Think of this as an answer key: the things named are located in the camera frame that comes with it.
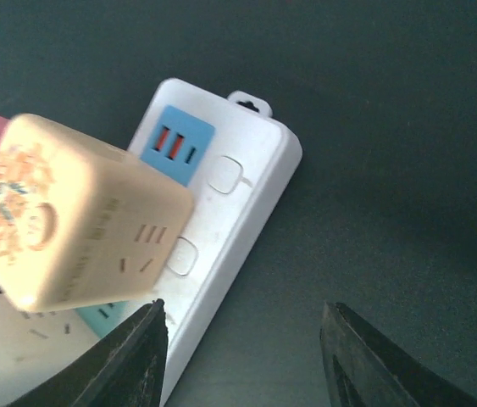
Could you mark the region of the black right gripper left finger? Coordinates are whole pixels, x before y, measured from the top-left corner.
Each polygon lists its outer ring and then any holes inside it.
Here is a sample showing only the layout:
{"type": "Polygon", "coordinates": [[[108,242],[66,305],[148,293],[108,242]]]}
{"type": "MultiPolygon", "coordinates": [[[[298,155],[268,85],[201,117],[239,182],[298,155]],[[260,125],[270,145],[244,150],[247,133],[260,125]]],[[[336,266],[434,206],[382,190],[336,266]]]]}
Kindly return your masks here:
{"type": "Polygon", "coordinates": [[[143,305],[13,407],[159,406],[168,350],[164,301],[143,305]]]}

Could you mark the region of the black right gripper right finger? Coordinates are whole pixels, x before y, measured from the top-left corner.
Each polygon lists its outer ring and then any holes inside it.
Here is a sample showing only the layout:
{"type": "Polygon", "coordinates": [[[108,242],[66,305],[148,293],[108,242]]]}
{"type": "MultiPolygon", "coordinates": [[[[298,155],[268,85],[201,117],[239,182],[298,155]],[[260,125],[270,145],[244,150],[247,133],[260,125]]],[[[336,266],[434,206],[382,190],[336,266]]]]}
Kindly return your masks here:
{"type": "Polygon", "coordinates": [[[332,406],[477,407],[344,303],[324,304],[320,344],[332,406]]]}

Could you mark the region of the beige dragon cube socket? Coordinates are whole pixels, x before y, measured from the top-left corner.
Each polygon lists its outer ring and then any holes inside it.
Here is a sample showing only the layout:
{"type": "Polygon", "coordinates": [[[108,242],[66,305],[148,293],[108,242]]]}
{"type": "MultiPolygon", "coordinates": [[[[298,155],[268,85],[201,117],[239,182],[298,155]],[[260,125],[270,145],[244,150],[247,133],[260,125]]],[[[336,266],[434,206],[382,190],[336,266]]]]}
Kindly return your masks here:
{"type": "Polygon", "coordinates": [[[148,293],[194,208],[135,155],[34,114],[0,139],[0,290],[44,312],[148,293]]]}

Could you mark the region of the white power strip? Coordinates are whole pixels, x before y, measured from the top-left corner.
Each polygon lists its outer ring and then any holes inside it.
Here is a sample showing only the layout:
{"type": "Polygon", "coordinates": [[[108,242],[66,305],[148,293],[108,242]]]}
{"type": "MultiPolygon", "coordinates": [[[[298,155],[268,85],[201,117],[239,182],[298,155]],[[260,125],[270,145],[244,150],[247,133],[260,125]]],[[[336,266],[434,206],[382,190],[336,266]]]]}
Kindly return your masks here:
{"type": "Polygon", "coordinates": [[[81,308],[98,337],[142,305],[164,301],[167,400],[302,158],[297,136],[262,99],[221,97],[177,78],[153,95],[129,150],[186,185],[195,209],[153,290],[81,308]]]}

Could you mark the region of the white tiger cube socket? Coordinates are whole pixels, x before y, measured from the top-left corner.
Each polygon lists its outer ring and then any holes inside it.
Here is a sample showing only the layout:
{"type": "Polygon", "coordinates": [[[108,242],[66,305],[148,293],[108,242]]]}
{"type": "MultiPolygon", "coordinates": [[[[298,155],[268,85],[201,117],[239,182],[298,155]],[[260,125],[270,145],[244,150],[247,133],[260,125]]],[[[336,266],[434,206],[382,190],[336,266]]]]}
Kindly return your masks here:
{"type": "Polygon", "coordinates": [[[73,310],[20,312],[0,294],[0,406],[59,373],[97,341],[73,310]]]}

